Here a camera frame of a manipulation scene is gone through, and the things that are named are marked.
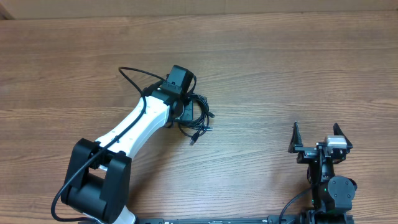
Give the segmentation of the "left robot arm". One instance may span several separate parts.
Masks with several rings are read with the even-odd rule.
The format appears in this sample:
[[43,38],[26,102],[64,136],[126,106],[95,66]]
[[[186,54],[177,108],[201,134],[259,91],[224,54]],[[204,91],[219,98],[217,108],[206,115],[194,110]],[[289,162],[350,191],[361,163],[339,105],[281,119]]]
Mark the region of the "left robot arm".
[[135,108],[110,132],[73,147],[65,181],[51,214],[58,222],[138,223],[127,207],[131,165],[146,141],[185,112],[196,76],[174,65],[166,78],[139,89]]

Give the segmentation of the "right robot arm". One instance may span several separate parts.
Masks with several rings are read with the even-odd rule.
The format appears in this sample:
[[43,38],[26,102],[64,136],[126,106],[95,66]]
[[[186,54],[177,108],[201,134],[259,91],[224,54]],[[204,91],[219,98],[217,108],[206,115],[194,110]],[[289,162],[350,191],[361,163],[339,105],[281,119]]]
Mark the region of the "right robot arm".
[[337,123],[333,134],[327,135],[314,147],[305,147],[299,132],[298,123],[293,125],[288,152],[297,155],[297,163],[308,165],[307,180],[310,187],[291,199],[282,209],[279,221],[283,221],[287,208],[307,193],[312,194],[312,206],[304,208],[291,223],[353,223],[347,212],[353,207],[353,199],[358,188],[350,178],[336,175],[334,166],[343,162],[353,148]]

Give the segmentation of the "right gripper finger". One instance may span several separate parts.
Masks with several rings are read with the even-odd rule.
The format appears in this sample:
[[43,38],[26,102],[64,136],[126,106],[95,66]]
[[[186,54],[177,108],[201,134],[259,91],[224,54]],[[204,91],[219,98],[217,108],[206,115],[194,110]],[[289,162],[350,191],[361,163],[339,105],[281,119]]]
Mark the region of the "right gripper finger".
[[290,140],[288,152],[289,153],[298,153],[297,148],[303,147],[303,142],[301,135],[299,133],[299,126],[298,122],[296,121],[293,125],[293,133],[292,133],[292,138]]
[[333,133],[335,136],[343,136],[346,143],[347,143],[347,151],[350,152],[350,150],[353,148],[352,143],[349,141],[349,139],[345,136],[345,134],[342,132],[341,128],[339,127],[338,123],[335,123],[333,125]]

